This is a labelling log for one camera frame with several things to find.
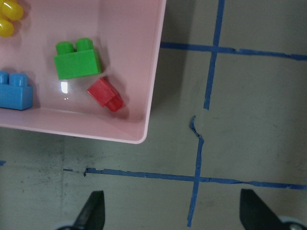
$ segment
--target blue toy block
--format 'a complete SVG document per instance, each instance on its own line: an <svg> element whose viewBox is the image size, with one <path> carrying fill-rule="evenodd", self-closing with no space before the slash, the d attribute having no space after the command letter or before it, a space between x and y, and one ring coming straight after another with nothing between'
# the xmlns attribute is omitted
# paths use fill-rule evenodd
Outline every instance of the blue toy block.
<svg viewBox="0 0 307 230"><path fill-rule="evenodd" d="M33 88L23 73L0 71L0 107L24 110L33 105Z"/></svg>

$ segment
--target torn tape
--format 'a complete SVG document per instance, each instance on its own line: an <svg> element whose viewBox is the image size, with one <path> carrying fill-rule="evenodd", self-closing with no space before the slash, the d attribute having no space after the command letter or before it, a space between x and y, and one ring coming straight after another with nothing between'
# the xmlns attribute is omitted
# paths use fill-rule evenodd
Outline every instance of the torn tape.
<svg viewBox="0 0 307 230"><path fill-rule="evenodd" d="M198 188L199 188L200 178L201 178L201 152L202 152L202 146L204 144L204 139L196 131L194 122L195 122L195 116L193 116L193 118L191 119L190 125L189 125L189 127L192 129L192 131L198 138L198 148L197 148L196 163L195 163L194 184L193 184L192 197L191 197L189 214L188 214L188 223L187 223L188 227L191 227L192 225L192 219L193 219L194 210L195 210L196 201L197 201Z"/></svg>
<svg viewBox="0 0 307 230"><path fill-rule="evenodd" d="M307 185L303 184L283 184L283 183L272 183L272 182L257 182L257 181L239 181L234 179L223 179L223 178L209 178L202 177L201 182L205 183L219 183L219 184L249 184L257 187L266 188L289 188L297 190L307 190Z"/></svg>
<svg viewBox="0 0 307 230"><path fill-rule="evenodd" d="M130 172L130 171L125 172L125 171L113 170L113 169L97 170L96 168L86 168L84 172L84 176L86 176L87 173L145 177L145 178L175 180L175 181L194 181L193 176L180 176L180 175L161 174L161 173L152 173L152 172Z"/></svg>
<svg viewBox="0 0 307 230"><path fill-rule="evenodd" d="M254 55L254 56L269 56L277 58L289 58L297 61L306 61L307 55L300 54L285 54L279 52L269 52L261 50L252 50L252 49L239 49L236 50L230 47L217 47L217 46L202 46L202 45L193 45L193 44L182 44L182 43L169 43L161 42L161 48L167 49L180 49L180 50L190 50L190 51L201 51L201 52L216 52L223 54L237 54L237 55Z"/></svg>

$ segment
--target block stud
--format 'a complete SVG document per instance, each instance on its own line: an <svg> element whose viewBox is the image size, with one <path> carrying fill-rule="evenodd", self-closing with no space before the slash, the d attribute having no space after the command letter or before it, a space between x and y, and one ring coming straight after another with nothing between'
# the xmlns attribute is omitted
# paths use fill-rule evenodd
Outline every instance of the block stud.
<svg viewBox="0 0 307 230"><path fill-rule="evenodd" d="M10 75L10 85L11 86L27 86L28 85L28 77L23 73L12 73Z"/></svg>
<svg viewBox="0 0 307 230"><path fill-rule="evenodd" d="M89 49L94 49L93 41L89 38L80 38L76 42L77 51L84 51Z"/></svg>
<svg viewBox="0 0 307 230"><path fill-rule="evenodd" d="M8 72L0 71L0 84L9 84Z"/></svg>
<svg viewBox="0 0 307 230"><path fill-rule="evenodd" d="M57 54L68 54L75 52L71 42L59 42L56 45Z"/></svg>

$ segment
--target toy building block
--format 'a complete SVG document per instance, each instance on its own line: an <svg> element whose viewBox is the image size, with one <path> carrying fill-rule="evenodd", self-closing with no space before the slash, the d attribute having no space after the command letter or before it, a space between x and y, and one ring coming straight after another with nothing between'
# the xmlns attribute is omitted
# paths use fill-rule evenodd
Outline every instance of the toy building block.
<svg viewBox="0 0 307 230"><path fill-rule="evenodd" d="M0 0L0 36L11 36L14 33L14 26L9 20L20 20L23 15L24 10L17 0Z"/></svg>
<svg viewBox="0 0 307 230"><path fill-rule="evenodd" d="M33 88L23 73L0 71L0 107L24 110L33 104Z"/></svg>
<svg viewBox="0 0 307 230"><path fill-rule="evenodd" d="M119 92L111 85L106 78L97 80L87 92L102 106L110 111L116 112L124 102Z"/></svg>
<svg viewBox="0 0 307 230"><path fill-rule="evenodd" d="M70 42L60 42L56 45L58 55L54 57L54 62L60 80L101 73L100 59L91 39L79 39L76 49L77 51Z"/></svg>

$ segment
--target pink plastic bin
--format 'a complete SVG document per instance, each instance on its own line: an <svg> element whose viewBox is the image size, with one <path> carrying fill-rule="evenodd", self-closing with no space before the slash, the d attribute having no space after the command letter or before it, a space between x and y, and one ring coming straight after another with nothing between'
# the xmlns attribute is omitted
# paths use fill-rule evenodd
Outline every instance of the pink plastic bin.
<svg viewBox="0 0 307 230"><path fill-rule="evenodd" d="M21 0L25 16L0 37L0 69L24 72L34 107L0 108L0 126L138 144L147 135L166 0ZM59 81L55 44L93 40L101 75ZM86 90L102 76L125 105L116 113Z"/></svg>

